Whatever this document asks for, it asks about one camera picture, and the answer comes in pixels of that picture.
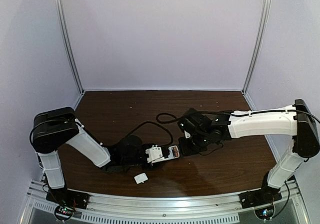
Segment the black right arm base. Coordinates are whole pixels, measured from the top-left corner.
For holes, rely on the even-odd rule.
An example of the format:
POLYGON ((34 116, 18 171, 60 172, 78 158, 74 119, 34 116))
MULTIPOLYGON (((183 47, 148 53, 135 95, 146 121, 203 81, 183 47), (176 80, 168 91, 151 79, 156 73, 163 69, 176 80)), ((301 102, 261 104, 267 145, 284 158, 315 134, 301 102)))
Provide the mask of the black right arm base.
POLYGON ((242 209, 271 204, 282 199, 280 189, 274 189, 269 186, 255 191, 243 192, 238 196, 242 209))

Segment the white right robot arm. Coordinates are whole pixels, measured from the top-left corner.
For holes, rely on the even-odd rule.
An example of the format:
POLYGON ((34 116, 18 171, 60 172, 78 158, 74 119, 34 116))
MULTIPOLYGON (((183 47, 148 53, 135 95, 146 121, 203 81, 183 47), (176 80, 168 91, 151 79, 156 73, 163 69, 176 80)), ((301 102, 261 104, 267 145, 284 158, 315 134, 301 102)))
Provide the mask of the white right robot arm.
POLYGON ((294 105, 261 111, 206 112, 189 109, 178 121, 184 133, 178 139, 180 152, 191 156, 207 151, 208 145, 247 136, 292 137, 280 161, 266 173, 261 189, 278 191, 302 162, 320 151, 316 117, 302 99, 294 105))

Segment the white battery cover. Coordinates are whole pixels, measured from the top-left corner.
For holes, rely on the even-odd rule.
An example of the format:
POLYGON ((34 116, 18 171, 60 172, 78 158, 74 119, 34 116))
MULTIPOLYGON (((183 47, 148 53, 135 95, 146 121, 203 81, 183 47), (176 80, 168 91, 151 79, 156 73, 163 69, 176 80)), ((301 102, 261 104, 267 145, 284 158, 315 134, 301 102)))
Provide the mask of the white battery cover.
POLYGON ((142 184, 148 180, 148 176, 146 175, 146 173, 141 173, 134 176, 134 180, 136 184, 142 184))

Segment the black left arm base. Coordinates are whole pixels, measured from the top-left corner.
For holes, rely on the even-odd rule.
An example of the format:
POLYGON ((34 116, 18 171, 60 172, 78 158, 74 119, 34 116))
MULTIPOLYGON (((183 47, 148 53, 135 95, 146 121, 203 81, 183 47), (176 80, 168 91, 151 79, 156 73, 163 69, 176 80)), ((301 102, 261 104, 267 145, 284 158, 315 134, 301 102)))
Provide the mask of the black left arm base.
POLYGON ((68 189, 49 189, 46 200, 74 209, 86 209, 89 194, 68 189))

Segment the white remote control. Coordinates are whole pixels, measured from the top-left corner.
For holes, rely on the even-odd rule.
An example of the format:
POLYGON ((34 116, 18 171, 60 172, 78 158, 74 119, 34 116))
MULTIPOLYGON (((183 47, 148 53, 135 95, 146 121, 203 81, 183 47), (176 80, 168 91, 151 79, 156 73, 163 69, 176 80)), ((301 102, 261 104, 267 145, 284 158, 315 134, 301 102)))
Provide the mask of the white remote control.
POLYGON ((165 162, 165 161, 170 161, 170 160, 174 160, 174 159, 178 159, 180 157, 180 153, 179 153, 179 157, 175 157, 173 158, 171 156, 171 153, 170 153, 170 147, 175 147, 177 145, 173 145, 173 146, 169 146, 169 147, 165 147, 165 148, 162 148, 162 154, 163 154, 163 158, 161 159, 160 162, 165 162))

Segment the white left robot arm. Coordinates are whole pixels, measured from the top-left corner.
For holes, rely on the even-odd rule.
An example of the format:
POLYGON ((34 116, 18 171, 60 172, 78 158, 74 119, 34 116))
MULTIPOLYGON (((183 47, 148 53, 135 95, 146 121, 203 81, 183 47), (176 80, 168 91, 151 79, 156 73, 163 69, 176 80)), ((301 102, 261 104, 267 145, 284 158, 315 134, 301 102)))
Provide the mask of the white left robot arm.
POLYGON ((64 144, 70 145, 106 172, 122 171, 131 166, 149 167, 164 157, 161 147, 143 144, 135 135, 128 135, 117 144, 104 146, 76 118, 71 107, 37 114, 29 141, 40 158, 48 186, 56 190, 66 186, 58 154, 59 147, 64 144))

